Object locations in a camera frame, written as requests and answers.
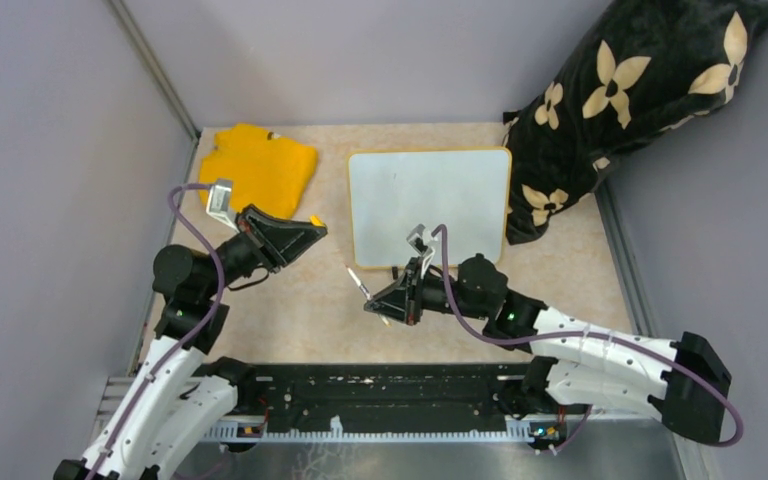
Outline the white whiteboard marker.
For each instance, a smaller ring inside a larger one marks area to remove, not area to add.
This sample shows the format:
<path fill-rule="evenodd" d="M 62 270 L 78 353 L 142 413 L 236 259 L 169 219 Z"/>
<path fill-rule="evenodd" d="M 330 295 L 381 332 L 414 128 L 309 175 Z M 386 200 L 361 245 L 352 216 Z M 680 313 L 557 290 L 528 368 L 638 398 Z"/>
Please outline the white whiteboard marker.
<path fill-rule="evenodd" d="M 360 279 L 357 273 L 348 265 L 345 266 L 345 269 L 347 270 L 348 275 L 350 276 L 352 281 L 355 283 L 356 287 L 361 292 L 361 294 L 365 297 L 365 299 L 367 301 L 372 300 L 373 294 L 367 288 L 367 286 L 363 283 L 363 281 Z M 377 317 L 386 327 L 392 326 L 391 321 L 385 315 L 378 314 Z"/>

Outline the yellow marker cap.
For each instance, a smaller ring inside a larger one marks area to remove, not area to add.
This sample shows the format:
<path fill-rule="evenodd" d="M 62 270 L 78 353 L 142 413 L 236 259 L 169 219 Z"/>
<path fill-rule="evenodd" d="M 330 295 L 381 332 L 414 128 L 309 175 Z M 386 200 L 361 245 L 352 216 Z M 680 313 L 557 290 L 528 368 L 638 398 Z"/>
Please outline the yellow marker cap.
<path fill-rule="evenodd" d="M 312 215 L 309 218 L 312 225 L 319 227 L 319 228 L 326 228 L 326 224 L 316 215 Z"/>

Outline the yellow framed whiteboard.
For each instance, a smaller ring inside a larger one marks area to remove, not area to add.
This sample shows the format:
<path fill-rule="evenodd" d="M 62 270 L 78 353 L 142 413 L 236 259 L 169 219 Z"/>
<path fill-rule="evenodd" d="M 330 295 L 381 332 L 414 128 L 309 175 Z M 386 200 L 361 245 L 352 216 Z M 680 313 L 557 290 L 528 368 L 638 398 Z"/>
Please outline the yellow framed whiteboard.
<path fill-rule="evenodd" d="M 500 260 L 512 157 L 504 147 L 360 151 L 347 160 L 354 262 L 363 269 L 404 265 L 417 225 L 443 224 L 448 260 L 476 253 Z"/>

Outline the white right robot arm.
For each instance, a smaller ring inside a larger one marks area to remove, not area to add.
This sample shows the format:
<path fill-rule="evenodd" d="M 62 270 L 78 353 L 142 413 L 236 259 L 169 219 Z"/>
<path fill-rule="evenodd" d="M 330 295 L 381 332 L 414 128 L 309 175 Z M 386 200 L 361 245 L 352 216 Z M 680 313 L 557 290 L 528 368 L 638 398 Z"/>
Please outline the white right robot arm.
<path fill-rule="evenodd" d="M 507 276 L 477 254 L 448 276 L 414 257 L 365 311 L 416 325 L 426 311 L 484 321 L 477 338 L 532 355 L 523 398 L 536 412 L 592 405 L 647 415 L 671 432 L 725 445 L 732 376 L 703 336 L 678 340 L 625 334 L 576 319 L 508 286 Z"/>

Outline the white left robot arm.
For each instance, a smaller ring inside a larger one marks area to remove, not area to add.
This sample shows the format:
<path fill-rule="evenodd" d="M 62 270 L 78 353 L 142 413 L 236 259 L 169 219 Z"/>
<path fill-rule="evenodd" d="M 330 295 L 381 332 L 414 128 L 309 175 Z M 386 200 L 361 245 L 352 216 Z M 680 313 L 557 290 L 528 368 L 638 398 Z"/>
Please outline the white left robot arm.
<path fill-rule="evenodd" d="M 157 253 L 153 289 L 165 305 L 147 356 L 99 436 L 81 458 L 62 461 L 55 478 L 170 479 L 222 416 L 257 406 L 254 366 L 205 361 L 229 313 L 222 295 L 258 269 L 280 272 L 328 229 L 317 217 L 282 220 L 254 205 L 231 227 L 233 236 L 217 248 L 172 244 Z"/>

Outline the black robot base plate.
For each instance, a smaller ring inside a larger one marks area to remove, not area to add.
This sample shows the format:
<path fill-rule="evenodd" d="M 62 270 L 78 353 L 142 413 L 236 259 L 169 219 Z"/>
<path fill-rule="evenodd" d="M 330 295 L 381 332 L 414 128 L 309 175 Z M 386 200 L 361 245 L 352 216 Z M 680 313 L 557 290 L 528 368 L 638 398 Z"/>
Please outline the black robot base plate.
<path fill-rule="evenodd" d="M 273 434 L 501 432 L 509 419 L 581 414 L 538 389 L 529 363 L 260 364 L 232 408 L 268 417 Z"/>

